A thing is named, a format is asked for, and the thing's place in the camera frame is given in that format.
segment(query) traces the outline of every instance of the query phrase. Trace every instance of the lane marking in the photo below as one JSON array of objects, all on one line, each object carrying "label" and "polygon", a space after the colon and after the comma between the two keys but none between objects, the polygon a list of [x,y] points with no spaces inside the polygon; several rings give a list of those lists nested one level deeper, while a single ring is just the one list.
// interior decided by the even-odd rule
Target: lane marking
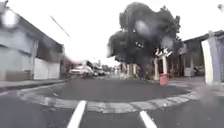
[{"label": "lane marking", "polygon": [[141,111],[139,113],[144,125],[146,128],[157,128],[156,124],[153,122],[153,120],[149,117],[146,111]]},{"label": "lane marking", "polygon": [[79,102],[78,106],[75,109],[75,112],[73,113],[70,122],[68,124],[67,128],[79,128],[79,124],[82,120],[83,114],[86,109],[87,102],[82,100]]}]

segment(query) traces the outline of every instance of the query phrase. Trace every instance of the asphalt road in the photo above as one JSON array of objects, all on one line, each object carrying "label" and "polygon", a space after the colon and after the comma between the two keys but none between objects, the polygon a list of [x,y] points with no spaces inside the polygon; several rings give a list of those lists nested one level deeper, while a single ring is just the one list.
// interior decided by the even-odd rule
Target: asphalt road
[{"label": "asphalt road", "polygon": [[140,80],[72,80],[64,88],[43,93],[46,96],[55,96],[63,99],[130,102],[160,99],[188,91],[172,87],[160,86]]},{"label": "asphalt road", "polygon": [[1,96],[0,127],[66,128],[73,111],[32,104],[10,96]]},{"label": "asphalt road", "polygon": [[190,101],[148,112],[158,128],[223,128],[224,98],[215,101]]},{"label": "asphalt road", "polygon": [[[186,93],[175,87],[160,87],[156,84],[131,80],[70,81],[63,89],[47,93],[44,91],[43,94],[52,95],[53,92],[58,94],[61,92],[59,96],[63,98],[66,96],[70,99],[100,98],[98,100],[103,101],[154,99]],[[201,100],[148,111],[148,114],[158,128],[223,128],[223,107],[224,98],[209,95]],[[3,128],[66,128],[73,111],[22,101],[10,95],[0,96],[0,126]],[[144,128],[138,113],[106,114],[87,111],[80,128]]]}]

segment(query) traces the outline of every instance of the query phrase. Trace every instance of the car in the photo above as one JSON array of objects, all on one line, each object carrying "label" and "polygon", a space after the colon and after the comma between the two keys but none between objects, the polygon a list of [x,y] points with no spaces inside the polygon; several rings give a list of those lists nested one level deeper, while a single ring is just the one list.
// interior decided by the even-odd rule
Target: car
[{"label": "car", "polygon": [[71,75],[81,75],[81,76],[93,76],[93,70],[88,66],[78,66],[69,71]]}]

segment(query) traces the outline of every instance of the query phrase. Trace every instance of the sky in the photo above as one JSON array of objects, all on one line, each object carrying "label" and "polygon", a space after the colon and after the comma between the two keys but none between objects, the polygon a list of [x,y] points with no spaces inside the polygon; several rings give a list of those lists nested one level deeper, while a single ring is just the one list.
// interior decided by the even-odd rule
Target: sky
[{"label": "sky", "polygon": [[[179,15],[182,40],[194,38],[209,30],[224,29],[224,14],[218,10],[222,0],[9,0],[9,6],[45,34],[63,44],[73,61],[106,59],[109,37],[119,30],[119,13],[132,2],[147,4],[154,11],[163,5],[173,16]],[[70,38],[51,20],[50,15],[69,33]]]}]

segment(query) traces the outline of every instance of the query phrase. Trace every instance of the curb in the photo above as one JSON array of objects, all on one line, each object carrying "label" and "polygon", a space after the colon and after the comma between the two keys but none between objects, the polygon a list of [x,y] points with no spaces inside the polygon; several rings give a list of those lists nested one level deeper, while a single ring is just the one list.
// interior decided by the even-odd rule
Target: curb
[{"label": "curb", "polygon": [[26,89],[26,88],[35,88],[35,87],[39,87],[39,86],[47,86],[47,85],[52,85],[52,84],[59,84],[59,83],[64,83],[68,80],[69,79],[58,80],[58,81],[50,81],[50,82],[32,83],[32,84],[26,84],[26,85],[5,86],[5,87],[0,87],[0,92],[10,91],[10,90]]}]

